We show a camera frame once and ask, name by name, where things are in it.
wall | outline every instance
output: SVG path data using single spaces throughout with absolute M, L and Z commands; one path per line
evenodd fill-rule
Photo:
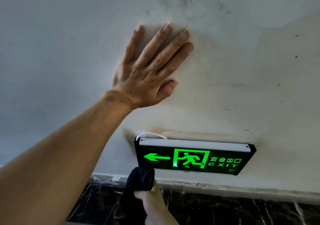
M 127 176 L 131 138 L 153 130 L 257 147 L 238 176 L 157 178 L 320 192 L 320 0 L 0 0 L 0 163 L 99 99 L 138 23 L 145 45 L 166 21 L 195 45 L 179 85 L 125 119 L 95 172 Z

green exit sign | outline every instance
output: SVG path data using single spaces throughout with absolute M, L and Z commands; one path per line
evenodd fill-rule
M 187 172 L 238 175 L 256 148 L 253 144 L 139 138 L 139 166 Z

marble surface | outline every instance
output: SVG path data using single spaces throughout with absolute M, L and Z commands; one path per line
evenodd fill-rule
M 123 187 L 87 184 L 67 221 L 116 225 L 114 205 Z M 180 225 L 192 224 L 320 224 L 320 205 L 276 202 L 163 191 L 165 204 Z

